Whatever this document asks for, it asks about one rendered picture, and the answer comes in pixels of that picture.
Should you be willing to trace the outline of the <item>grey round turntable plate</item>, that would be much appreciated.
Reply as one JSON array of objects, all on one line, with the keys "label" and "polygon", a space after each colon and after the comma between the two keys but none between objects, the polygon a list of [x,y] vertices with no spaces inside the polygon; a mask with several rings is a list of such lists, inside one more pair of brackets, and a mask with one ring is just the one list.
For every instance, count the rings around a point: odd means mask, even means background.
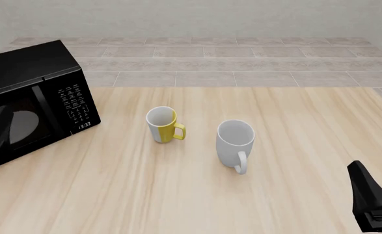
[{"label": "grey round turntable plate", "polygon": [[14,116],[10,126],[10,143],[15,144],[27,138],[34,132],[39,124],[37,114],[27,110],[13,112]]}]

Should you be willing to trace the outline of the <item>black microwave door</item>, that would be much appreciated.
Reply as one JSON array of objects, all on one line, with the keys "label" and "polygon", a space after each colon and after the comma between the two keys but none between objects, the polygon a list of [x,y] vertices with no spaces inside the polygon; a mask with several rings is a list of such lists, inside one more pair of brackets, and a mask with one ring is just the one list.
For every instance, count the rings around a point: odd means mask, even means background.
[{"label": "black microwave door", "polygon": [[39,117],[39,124],[32,134],[15,144],[10,143],[9,132],[0,149],[0,166],[71,135],[60,126],[40,82],[0,88],[0,107],[3,105],[9,106],[13,112],[34,112]]}]

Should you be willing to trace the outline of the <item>yellow and white mug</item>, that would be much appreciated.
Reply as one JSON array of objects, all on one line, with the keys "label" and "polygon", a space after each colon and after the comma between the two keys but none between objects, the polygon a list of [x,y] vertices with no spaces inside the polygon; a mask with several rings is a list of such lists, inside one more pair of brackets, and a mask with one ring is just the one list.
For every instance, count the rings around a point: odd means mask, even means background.
[{"label": "yellow and white mug", "polygon": [[160,143],[168,143],[174,138],[184,140],[186,129],[177,122],[177,113],[170,107],[155,107],[148,111],[146,122],[153,139]]}]

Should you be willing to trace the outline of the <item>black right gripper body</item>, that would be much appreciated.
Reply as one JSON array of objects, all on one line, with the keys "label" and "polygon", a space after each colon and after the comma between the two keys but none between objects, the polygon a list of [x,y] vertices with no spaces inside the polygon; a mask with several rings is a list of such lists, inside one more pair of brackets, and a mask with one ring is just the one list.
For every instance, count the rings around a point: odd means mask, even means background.
[{"label": "black right gripper body", "polygon": [[367,211],[354,206],[353,215],[362,232],[382,232],[382,207]]}]

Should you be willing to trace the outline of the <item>black microwave oven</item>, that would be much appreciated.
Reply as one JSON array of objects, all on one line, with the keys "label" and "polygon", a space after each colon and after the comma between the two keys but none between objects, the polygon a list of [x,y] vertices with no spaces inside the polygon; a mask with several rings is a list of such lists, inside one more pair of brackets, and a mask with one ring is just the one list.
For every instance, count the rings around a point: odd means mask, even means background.
[{"label": "black microwave oven", "polygon": [[0,53],[0,88],[37,82],[70,136],[100,124],[83,70],[60,40]]}]

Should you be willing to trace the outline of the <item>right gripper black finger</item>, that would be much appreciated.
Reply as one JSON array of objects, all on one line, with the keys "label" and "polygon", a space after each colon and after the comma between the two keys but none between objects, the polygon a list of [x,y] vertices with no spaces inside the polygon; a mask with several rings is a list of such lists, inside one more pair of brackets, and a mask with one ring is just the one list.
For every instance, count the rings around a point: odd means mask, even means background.
[{"label": "right gripper black finger", "polygon": [[347,167],[353,191],[354,215],[382,210],[382,188],[360,161]]}]

